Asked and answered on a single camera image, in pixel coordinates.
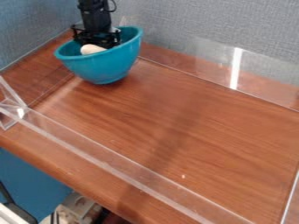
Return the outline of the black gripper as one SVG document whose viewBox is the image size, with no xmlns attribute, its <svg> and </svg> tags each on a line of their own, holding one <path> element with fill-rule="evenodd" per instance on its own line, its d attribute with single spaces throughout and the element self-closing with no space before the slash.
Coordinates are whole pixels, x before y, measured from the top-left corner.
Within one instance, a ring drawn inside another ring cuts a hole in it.
<svg viewBox="0 0 299 224">
<path fill-rule="evenodd" d="M 92 44 L 109 49 L 120 45 L 120 30 L 112 26 L 111 13 L 116 11 L 115 0 L 79 0 L 83 26 L 73 24 L 73 40 L 81 45 Z"/>
</svg>

